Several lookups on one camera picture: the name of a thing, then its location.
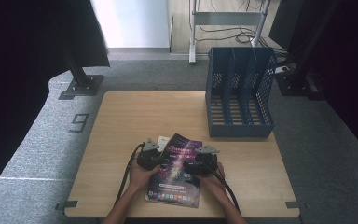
human hand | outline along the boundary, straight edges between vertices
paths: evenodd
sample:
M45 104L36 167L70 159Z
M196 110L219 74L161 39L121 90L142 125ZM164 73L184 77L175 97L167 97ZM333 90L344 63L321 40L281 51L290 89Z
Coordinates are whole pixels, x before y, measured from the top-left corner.
M223 168L223 165L221 162L217 163L217 173L224 179L225 178L225 170ZM222 190L224 192L226 192L225 187L223 186L222 182L214 175L208 175L208 176L203 176L203 175L195 175L196 178L198 178L200 180L200 182L202 183L202 185L208 190L208 191L215 191L215 190Z
M132 161L130 169L130 184L129 187L140 189L149 182L150 177L159 171L159 165L153 170L148 171L138 165L136 160Z

magazine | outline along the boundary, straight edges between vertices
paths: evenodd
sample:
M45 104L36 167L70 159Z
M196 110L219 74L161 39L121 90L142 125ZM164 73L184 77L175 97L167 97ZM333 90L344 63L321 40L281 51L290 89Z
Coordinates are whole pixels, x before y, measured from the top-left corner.
M192 141L176 133L164 150L169 155L147 187L146 200L188 207L199 207L200 181L184 172L183 161L195 161L201 141Z

wooden table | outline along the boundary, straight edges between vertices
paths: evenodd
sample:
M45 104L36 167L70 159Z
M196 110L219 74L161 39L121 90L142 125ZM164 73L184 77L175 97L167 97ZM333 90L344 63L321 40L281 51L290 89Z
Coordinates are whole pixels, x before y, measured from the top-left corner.
M147 138L179 133L220 150L226 180L244 217L298 217L298 208L272 133L267 139L210 138L204 91L110 91L89 137L68 201L68 217L105 217L111 210L133 150ZM201 187L199 208L145 201L146 189L129 217L224 217Z

stand base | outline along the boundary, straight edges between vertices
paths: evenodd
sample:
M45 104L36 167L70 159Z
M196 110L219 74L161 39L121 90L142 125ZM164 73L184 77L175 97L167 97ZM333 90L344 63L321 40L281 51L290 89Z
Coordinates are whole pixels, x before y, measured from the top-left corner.
M103 75L87 76L87 87L78 87L74 80L71 81L66 91L63 91L58 98L59 100L73 100L75 96L94 96L103 81Z
M319 88L315 87L316 90L313 90L307 80L304 80L301 85L294 85L295 75L293 71L283 68L281 72L275 73L275 79L282 96L307 96L309 100L324 100Z
M194 44L191 43L190 40L190 52L188 53L188 62L190 64L196 64L196 41L194 40Z

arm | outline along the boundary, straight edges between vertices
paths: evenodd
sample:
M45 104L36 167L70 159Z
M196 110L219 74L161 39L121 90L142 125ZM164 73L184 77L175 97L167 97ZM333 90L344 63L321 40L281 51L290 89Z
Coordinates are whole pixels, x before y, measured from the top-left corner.
M221 176L224 178L225 173L223 165L220 162L218 163L218 167ZM228 224L247 224L245 218L242 217L241 213L226 195L226 189L220 180L218 180L214 175L196 176L196 178L198 178L202 185L215 197L226 216Z
M135 198L138 191L147 184L150 177L158 170L159 166L156 166L152 171L146 171L136 163L136 160L134 160L130 169L130 184L124 191L120 200L118 200L117 204L113 206L112 210L103 221L103 224L124 223L132 200Z

